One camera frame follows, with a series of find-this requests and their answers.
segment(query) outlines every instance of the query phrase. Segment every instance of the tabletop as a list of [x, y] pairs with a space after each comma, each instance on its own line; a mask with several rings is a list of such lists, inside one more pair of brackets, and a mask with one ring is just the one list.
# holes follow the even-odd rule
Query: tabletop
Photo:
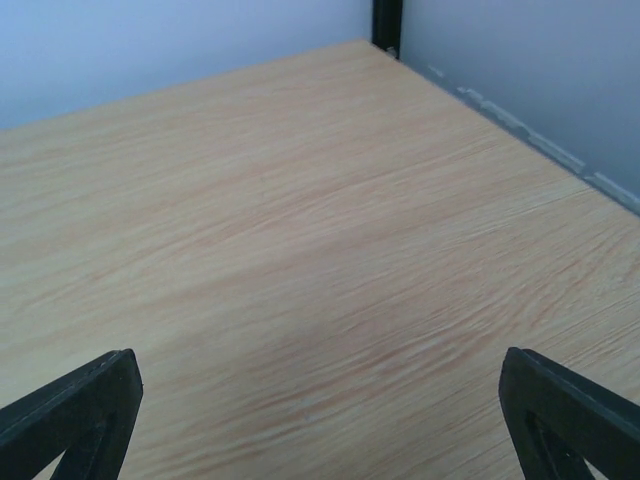
[[366, 42], [0, 132], [0, 406], [112, 350], [122, 478], [521, 478], [509, 346], [640, 401], [640, 221]]

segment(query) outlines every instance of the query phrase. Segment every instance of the light wood grain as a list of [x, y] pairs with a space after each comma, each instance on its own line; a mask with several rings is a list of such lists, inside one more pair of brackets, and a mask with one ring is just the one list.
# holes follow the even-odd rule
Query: light wood grain
[[638, 219], [364, 42], [0, 155], [0, 404], [134, 348], [122, 478], [520, 478], [511, 345], [640, 401]]

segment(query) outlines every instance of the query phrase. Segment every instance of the wooden surface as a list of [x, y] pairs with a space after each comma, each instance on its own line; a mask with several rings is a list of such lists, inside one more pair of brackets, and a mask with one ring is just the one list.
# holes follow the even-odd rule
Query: wooden surface
[[510, 345], [640, 401], [638, 218], [364, 42], [0, 155], [0, 404], [134, 348], [122, 478], [521, 478]]

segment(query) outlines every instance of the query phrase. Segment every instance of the white wall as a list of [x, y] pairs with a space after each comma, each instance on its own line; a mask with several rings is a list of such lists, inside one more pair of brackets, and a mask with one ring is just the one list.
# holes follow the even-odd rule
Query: white wall
[[370, 36], [371, 0], [0, 0], [0, 128]]
[[640, 2], [405, 0], [401, 58], [640, 198]]

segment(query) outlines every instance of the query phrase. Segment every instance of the black post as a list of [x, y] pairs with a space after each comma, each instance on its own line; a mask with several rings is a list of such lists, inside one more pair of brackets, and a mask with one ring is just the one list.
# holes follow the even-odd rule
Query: black post
[[373, 0], [371, 42], [394, 58], [400, 58], [402, 0]]

